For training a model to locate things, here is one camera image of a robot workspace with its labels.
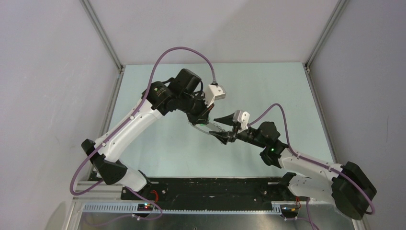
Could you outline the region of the large grey keyring with keys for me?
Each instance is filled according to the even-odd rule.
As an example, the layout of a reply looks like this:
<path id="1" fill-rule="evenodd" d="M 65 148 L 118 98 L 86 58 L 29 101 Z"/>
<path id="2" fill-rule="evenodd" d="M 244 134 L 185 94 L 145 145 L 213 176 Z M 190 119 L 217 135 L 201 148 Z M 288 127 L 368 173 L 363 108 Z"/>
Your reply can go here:
<path id="1" fill-rule="evenodd" d="M 225 132 L 225 130 L 220 127 L 218 124 L 214 122 L 208 122 L 208 124 L 193 124 L 188 122 L 193 128 L 197 129 L 198 131 L 210 135 L 210 132 Z"/>

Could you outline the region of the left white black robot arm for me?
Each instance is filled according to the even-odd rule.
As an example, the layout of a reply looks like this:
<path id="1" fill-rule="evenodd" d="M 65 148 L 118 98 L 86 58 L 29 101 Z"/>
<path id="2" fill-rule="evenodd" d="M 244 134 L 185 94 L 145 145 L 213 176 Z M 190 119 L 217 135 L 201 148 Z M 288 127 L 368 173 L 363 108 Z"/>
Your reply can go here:
<path id="1" fill-rule="evenodd" d="M 153 82 L 119 124 L 95 141 L 82 142 L 82 149 L 107 185 L 120 183 L 142 200 L 151 195 L 148 178 L 121 163 L 121 154 L 147 127 L 169 112 L 184 112 L 192 125 L 209 124 L 214 102 L 224 99 L 226 91 L 217 83 L 197 91 L 202 85 L 202 79 L 188 69 L 181 69 L 167 81 Z"/>

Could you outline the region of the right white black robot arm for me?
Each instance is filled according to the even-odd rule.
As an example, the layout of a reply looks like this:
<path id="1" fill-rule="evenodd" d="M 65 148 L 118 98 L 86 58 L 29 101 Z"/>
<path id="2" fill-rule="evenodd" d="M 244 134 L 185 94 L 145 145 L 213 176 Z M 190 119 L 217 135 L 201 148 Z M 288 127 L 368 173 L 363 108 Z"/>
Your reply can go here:
<path id="1" fill-rule="evenodd" d="M 279 140 L 280 133 L 274 122 L 263 122 L 258 128 L 248 126 L 248 113 L 239 117 L 229 115 L 216 119 L 231 126 L 230 131 L 209 131 L 223 144 L 240 140 L 262 148 L 259 154 L 268 166 L 287 170 L 278 187 L 284 200 L 294 196 L 315 198 L 334 205 L 342 214 L 362 220 L 372 215 L 371 206 L 377 190 L 359 165 L 347 162 L 325 162 L 294 150 Z"/>

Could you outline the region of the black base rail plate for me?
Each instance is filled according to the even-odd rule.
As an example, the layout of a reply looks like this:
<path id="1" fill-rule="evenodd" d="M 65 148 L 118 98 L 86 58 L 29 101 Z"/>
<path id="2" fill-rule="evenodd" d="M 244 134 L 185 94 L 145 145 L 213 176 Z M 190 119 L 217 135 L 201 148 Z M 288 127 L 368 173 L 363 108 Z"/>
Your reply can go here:
<path id="1" fill-rule="evenodd" d="M 164 209 L 266 210 L 276 202 L 305 202 L 280 177 L 170 178 L 152 177 L 140 194 Z"/>

